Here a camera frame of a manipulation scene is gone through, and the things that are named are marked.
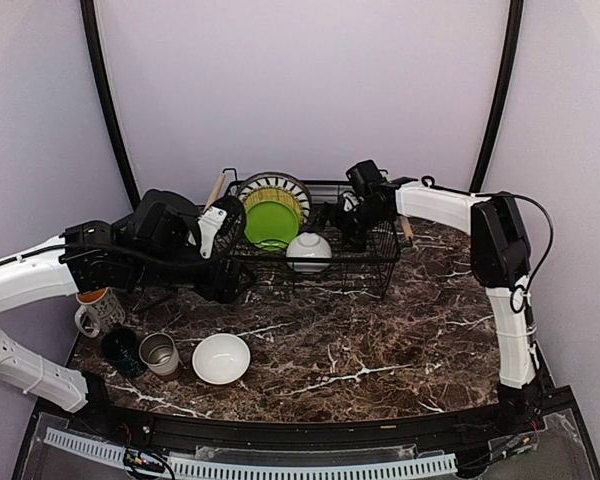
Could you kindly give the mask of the white brown-band cup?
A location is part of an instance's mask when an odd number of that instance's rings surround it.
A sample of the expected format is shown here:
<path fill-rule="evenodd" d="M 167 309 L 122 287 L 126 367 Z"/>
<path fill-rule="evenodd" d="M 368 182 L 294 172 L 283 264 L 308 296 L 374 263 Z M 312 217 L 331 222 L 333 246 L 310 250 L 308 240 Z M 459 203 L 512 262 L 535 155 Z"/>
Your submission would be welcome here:
<path fill-rule="evenodd" d="M 183 372 L 175 342 L 166 333 L 146 336 L 140 343 L 139 357 L 153 374 L 165 382 L 178 379 Z"/>

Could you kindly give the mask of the green plastic plate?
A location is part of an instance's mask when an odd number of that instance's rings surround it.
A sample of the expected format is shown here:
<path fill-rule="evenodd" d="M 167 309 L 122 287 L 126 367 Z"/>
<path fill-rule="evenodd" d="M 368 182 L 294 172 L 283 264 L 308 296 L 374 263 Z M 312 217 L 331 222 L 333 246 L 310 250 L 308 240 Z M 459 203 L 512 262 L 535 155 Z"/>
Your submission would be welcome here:
<path fill-rule="evenodd" d="M 257 248 L 285 250 L 300 228 L 296 213 L 277 201 L 259 202 L 246 210 L 245 236 Z"/>

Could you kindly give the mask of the yellow woven plate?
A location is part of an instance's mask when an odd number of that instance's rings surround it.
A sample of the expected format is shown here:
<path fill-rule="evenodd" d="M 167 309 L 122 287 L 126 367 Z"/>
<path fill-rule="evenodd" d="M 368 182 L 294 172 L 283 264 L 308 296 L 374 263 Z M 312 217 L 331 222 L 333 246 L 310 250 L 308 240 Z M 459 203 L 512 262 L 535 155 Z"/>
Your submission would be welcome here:
<path fill-rule="evenodd" d="M 281 187 L 269 186 L 256 188 L 249 192 L 244 191 L 238 195 L 238 199 L 245 207 L 253 207 L 263 201 L 281 203 L 291 208 L 296 214 L 300 225 L 303 225 L 307 221 L 311 210 L 311 201 L 305 192 L 299 191 L 294 193 Z"/>

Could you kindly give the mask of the black front rail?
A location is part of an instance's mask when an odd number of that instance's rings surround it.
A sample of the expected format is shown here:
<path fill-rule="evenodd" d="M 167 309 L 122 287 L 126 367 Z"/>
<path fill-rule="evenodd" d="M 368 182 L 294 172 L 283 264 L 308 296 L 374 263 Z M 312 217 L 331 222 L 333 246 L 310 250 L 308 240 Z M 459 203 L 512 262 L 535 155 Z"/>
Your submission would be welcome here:
<path fill-rule="evenodd" d="M 414 445 L 427 450 L 478 450 L 491 440 L 541 430 L 538 412 L 528 414 L 511 430 L 494 423 L 501 412 L 489 405 L 447 414 L 382 421 L 345 423 L 258 423 L 196 419 L 107 406 L 84 414 L 52 413 L 82 432 L 109 439 L 131 439 L 134 446 L 192 452 L 199 447 L 261 450 L 350 450 Z"/>

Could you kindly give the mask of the dark green mug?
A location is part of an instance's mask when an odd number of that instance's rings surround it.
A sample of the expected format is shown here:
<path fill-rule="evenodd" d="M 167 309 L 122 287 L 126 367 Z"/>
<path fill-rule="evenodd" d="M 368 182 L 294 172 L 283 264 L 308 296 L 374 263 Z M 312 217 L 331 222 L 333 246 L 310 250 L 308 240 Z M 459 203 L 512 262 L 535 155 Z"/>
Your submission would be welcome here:
<path fill-rule="evenodd" d="M 138 378 L 147 370 L 139 356 L 138 337 L 129 328 L 118 327 L 109 331 L 102 338 L 100 349 L 105 361 L 124 378 Z"/>

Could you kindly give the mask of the orange bowl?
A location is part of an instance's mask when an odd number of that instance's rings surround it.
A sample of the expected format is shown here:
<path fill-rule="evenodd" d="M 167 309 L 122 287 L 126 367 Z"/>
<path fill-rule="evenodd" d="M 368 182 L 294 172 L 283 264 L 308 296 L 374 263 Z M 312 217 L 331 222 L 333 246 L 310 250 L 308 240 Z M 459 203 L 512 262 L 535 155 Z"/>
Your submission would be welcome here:
<path fill-rule="evenodd" d="M 240 337 L 227 333 L 202 340 L 192 354 L 196 375 L 211 385 L 228 385 L 239 380 L 249 368 L 251 351 Z"/>

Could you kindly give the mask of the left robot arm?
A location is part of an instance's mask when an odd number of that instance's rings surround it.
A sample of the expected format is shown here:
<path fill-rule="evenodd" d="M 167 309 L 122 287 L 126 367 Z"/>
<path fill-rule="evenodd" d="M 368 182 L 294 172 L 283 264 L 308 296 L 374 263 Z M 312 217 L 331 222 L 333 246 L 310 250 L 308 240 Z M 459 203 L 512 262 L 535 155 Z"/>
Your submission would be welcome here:
<path fill-rule="evenodd" d="M 232 257 L 246 226 L 234 196 L 201 210 L 170 191 L 149 190 L 137 208 L 114 222 L 90 221 L 29 250 L 0 260 L 0 313 L 61 296 L 104 288 L 189 289 L 209 301 L 234 302 L 255 282 Z M 103 380 L 62 367 L 0 329 L 0 380 L 41 397 L 83 421 L 100 436 L 121 427 Z"/>

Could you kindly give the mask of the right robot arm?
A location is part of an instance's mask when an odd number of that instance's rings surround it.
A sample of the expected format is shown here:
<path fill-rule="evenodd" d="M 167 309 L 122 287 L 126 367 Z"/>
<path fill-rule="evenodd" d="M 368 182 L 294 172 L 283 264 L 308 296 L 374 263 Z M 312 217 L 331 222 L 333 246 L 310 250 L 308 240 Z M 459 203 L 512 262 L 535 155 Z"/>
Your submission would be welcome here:
<path fill-rule="evenodd" d="M 529 292 L 531 244 L 515 196 L 449 189 L 431 177 L 390 180 L 372 160 L 355 164 L 346 177 L 353 203 L 339 198 L 324 204 L 312 227 L 335 227 L 355 251 L 365 249 L 373 228 L 400 217 L 432 221 L 467 234 L 471 271 L 493 309 L 500 382 L 517 390 L 530 385 L 537 372 Z"/>

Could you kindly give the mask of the blue striped white plate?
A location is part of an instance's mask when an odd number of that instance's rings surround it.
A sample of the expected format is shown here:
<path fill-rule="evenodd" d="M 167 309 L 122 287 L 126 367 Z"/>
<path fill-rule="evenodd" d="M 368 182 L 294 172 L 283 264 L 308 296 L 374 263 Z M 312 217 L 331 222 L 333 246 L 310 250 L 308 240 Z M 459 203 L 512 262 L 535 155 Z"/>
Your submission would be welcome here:
<path fill-rule="evenodd" d="M 249 192 L 250 190 L 255 190 L 256 188 L 269 186 L 281 187 L 294 193 L 303 191 L 309 196 L 311 201 L 311 194 L 308 188 L 300 180 L 291 175 L 280 172 L 262 172 L 247 178 L 239 185 L 235 196 L 238 198 L 238 195 L 244 191 Z"/>

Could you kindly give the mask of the white ceramic bowl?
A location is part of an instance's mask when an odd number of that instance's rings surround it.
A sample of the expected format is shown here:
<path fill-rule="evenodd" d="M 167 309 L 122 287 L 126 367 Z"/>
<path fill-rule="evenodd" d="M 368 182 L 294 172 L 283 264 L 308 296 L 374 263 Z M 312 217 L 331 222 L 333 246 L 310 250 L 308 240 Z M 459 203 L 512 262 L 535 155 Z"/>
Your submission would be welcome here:
<path fill-rule="evenodd" d="M 286 258 L 287 265 L 296 273 L 320 273 L 329 267 L 332 250 L 324 237 L 305 232 L 291 241 Z"/>

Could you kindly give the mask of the patterned white mug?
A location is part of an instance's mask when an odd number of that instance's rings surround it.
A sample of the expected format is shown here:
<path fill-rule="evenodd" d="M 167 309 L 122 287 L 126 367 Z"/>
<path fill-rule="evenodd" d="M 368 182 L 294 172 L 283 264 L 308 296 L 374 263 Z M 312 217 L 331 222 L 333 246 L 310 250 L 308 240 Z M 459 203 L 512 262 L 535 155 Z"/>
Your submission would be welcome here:
<path fill-rule="evenodd" d="M 76 300 L 79 307 L 74 314 L 74 323 L 88 338 L 108 333 L 126 318 L 124 308 L 111 288 L 77 294 Z"/>

